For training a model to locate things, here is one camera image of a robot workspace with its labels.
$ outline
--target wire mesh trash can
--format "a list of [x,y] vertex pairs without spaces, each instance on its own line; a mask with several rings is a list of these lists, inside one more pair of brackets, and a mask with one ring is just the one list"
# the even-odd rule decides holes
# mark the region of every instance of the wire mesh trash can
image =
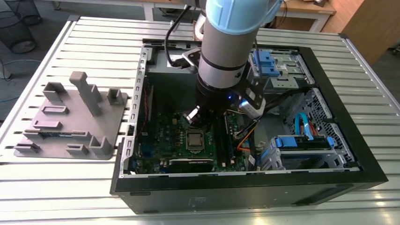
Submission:
[[27,26],[41,22],[33,0],[3,0],[10,10],[22,15],[22,20]]
[[35,47],[35,41],[19,13],[0,12],[0,41],[13,53],[26,53]]

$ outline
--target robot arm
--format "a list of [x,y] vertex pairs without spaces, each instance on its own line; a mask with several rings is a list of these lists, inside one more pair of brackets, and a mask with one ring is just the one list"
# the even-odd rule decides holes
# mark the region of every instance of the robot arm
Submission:
[[[205,1],[189,0],[199,6]],[[262,115],[262,90],[246,80],[247,56],[261,23],[271,21],[282,0],[207,0],[201,50],[183,53],[197,75],[197,105],[185,115],[203,126],[239,100],[239,109],[254,119]]]

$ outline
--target green circuit board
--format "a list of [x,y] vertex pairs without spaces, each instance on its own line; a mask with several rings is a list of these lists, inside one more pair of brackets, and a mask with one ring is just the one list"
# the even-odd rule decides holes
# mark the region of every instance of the green circuit board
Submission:
[[[226,115],[226,121],[229,132],[233,134],[238,129],[233,113]],[[211,159],[213,172],[243,171],[243,158],[241,156],[231,158],[230,165],[218,163],[213,128],[205,132],[190,127],[181,113],[157,113],[153,129],[154,138],[151,144],[139,143],[138,146],[141,153],[137,161],[141,167],[139,173],[162,173],[162,163],[166,163],[173,158]],[[186,139],[189,134],[201,136],[201,141],[203,141],[201,150],[187,150]]]

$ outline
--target slotted metal table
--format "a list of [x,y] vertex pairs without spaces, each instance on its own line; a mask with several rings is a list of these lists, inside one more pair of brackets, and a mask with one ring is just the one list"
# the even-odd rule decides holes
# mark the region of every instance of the slotted metal table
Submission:
[[[317,206],[135,216],[109,195],[114,157],[106,161],[13,156],[43,101],[46,82],[85,71],[98,90],[117,87],[131,97],[142,38],[163,39],[166,22],[81,17],[66,21],[0,128],[0,222],[65,224],[398,224],[400,106],[346,39],[335,34],[258,31],[259,44],[310,47],[389,181]],[[181,23],[170,39],[191,40]],[[121,122],[119,132],[126,123]]]

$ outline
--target black band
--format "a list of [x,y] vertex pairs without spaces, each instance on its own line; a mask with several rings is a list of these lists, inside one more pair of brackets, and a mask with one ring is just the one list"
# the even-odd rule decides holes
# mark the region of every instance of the black band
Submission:
[[201,54],[201,58],[202,60],[206,62],[207,65],[210,65],[213,68],[218,69],[218,70],[223,70],[223,71],[233,71],[233,70],[238,70],[239,68],[243,67],[245,63],[241,64],[239,66],[237,67],[222,67],[222,66],[218,66],[215,64],[213,64],[206,58],[205,56]]

